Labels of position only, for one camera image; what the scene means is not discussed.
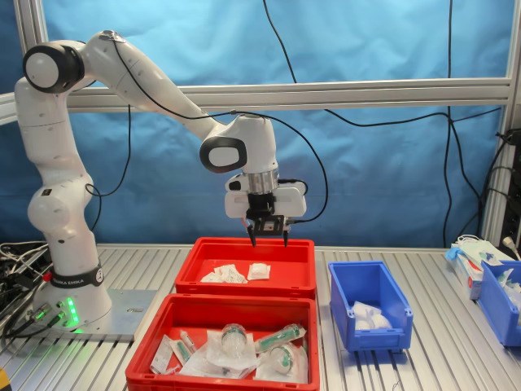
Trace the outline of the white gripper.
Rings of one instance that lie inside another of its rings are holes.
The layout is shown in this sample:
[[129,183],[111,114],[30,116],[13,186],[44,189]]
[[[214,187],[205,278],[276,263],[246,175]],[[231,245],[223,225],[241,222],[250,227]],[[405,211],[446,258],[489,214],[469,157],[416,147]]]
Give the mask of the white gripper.
[[[228,217],[245,217],[248,204],[249,181],[245,174],[236,174],[225,184],[225,213]],[[304,194],[308,190],[307,186],[300,180],[291,180],[289,183],[279,184],[273,190],[274,194],[274,213],[285,217],[302,217],[306,210],[306,200]],[[289,228],[285,228],[282,233],[284,247],[287,248],[289,240]],[[247,226],[247,233],[252,243],[256,247],[256,224],[250,222]]]

